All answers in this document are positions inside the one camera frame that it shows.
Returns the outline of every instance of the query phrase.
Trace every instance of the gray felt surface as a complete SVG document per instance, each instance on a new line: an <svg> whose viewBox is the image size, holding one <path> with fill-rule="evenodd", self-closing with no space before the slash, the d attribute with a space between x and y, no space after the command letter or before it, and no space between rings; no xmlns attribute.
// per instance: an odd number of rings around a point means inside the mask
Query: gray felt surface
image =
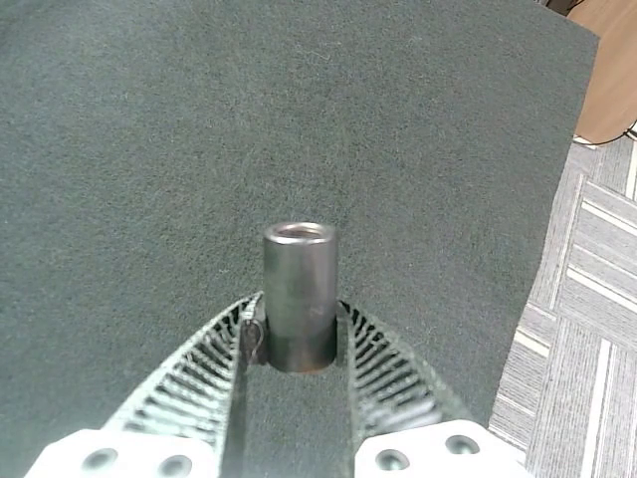
<svg viewBox="0 0 637 478"><path fill-rule="evenodd" d="M486 422L595 45L529 0L0 2L0 476L260 289L279 220ZM340 449L315 380L255 378L262 476Z"/></svg>

